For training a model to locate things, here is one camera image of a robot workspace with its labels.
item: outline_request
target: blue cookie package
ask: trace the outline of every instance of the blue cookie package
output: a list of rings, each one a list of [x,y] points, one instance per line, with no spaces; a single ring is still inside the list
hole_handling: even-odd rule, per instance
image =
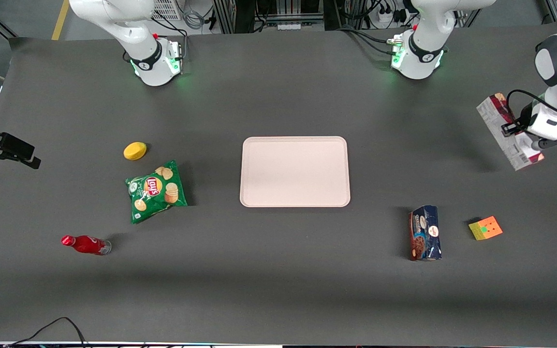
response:
[[[438,207],[424,205],[410,213],[411,260],[441,260]]]

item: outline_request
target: yellow floor line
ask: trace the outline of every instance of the yellow floor line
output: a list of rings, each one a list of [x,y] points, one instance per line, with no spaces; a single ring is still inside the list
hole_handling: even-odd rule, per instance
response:
[[[51,40],[59,40],[61,35],[61,29],[64,27],[64,21],[66,20],[66,15],[68,14],[68,8],[70,7],[70,2],[64,0],[59,10],[59,17],[57,17],[57,22],[55,23],[55,29],[53,29],[53,36]]]

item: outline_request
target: cookie package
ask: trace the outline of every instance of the cookie package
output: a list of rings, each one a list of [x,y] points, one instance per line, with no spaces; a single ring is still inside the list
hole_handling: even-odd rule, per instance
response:
[[[424,205],[410,213],[411,260],[433,261],[442,258],[438,207]]]
[[[139,223],[173,205],[188,205],[176,161],[168,161],[152,174],[126,179],[132,203],[131,222]]]

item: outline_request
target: bottle cap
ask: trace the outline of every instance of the bottle cap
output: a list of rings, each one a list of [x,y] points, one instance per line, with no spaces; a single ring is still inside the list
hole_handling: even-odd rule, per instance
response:
[[[67,247],[70,247],[71,245],[73,245],[75,242],[77,241],[76,238],[74,238],[73,236],[68,236],[65,235],[64,237],[62,237],[61,239],[61,243],[66,245]]]
[[[146,151],[147,145],[145,145],[145,143],[137,141],[136,143],[132,143],[126,146],[126,148],[124,149],[124,157],[131,161],[138,160],[146,154]]]

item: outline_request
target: lay's logo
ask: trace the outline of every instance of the lay's logo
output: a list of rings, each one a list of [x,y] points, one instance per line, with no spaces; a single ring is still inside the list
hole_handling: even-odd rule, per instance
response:
[[[162,181],[150,176],[146,179],[146,183],[143,185],[143,190],[147,192],[150,196],[157,196],[161,193]]]

